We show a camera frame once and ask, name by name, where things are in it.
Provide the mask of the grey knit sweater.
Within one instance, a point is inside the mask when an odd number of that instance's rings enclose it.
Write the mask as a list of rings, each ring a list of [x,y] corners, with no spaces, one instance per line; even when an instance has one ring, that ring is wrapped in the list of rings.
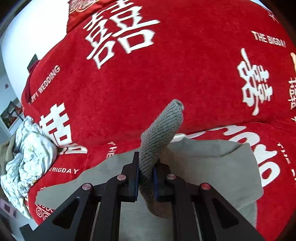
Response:
[[[192,184],[207,182],[256,226],[257,200],[263,195],[257,162],[250,145],[223,140],[173,142],[183,120],[183,105],[172,101],[141,136],[140,198],[125,204],[120,240],[172,240],[171,207],[152,196],[152,166],[157,160]]]

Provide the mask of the black wall panel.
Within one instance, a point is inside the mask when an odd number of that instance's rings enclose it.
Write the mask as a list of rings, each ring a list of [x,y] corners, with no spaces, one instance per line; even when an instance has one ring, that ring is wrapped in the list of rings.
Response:
[[[36,54],[34,54],[34,56],[32,57],[32,59],[30,60],[28,66],[27,66],[27,70],[30,71],[30,69],[38,62],[38,57]]]

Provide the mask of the red wedding sofa cover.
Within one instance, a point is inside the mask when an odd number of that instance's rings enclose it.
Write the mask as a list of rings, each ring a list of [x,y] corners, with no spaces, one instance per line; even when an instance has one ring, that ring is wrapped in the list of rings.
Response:
[[[275,240],[295,209],[295,44],[252,1],[99,1],[30,73],[21,102],[62,148],[30,190],[37,224],[51,210],[37,192],[140,144],[173,99],[180,132],[247,141],[264,195],[257,227]]]

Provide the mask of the white floral crumpled blanket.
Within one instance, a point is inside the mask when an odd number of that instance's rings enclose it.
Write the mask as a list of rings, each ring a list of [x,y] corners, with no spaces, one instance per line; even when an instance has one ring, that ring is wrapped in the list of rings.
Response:
[[[50,169],[58,149],[30,116],[1,144],[1,188],[8,201],[31,219],[25,204],[30,188]]]

